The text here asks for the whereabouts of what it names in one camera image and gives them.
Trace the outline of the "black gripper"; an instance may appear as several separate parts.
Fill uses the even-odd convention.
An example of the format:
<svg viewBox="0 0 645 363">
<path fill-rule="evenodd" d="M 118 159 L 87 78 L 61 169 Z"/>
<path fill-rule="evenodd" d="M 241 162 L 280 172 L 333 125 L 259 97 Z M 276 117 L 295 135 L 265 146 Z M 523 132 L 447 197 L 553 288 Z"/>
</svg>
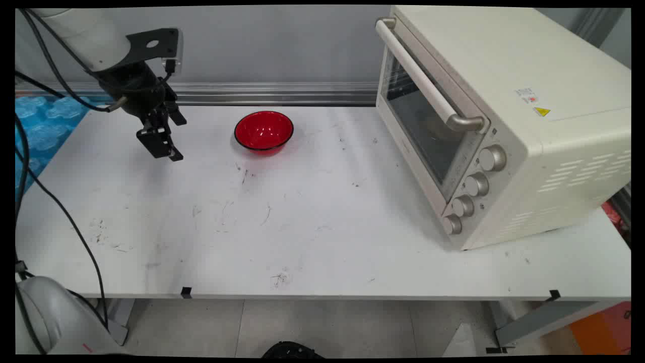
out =
<svg viewBox="0 0 645 363">
<path fill-rule="evenodd" d="M 183 155 L 171 139 L 168 120 L 176 126 L 185 126 L 186 118 L 177 105 L 177 95 L 167 81 L 176 71 L 177 62 L 166 60 L 166 76 L 158 77 L 146 62 L 111 67 L 94 72 L 95 80 L 115 101 L 126 101 L 120 106 L 126 113 L 141 120 L 143 128 L 136 132 L 139 142 L 154 158 L 181 161 Z"/>
</svg>

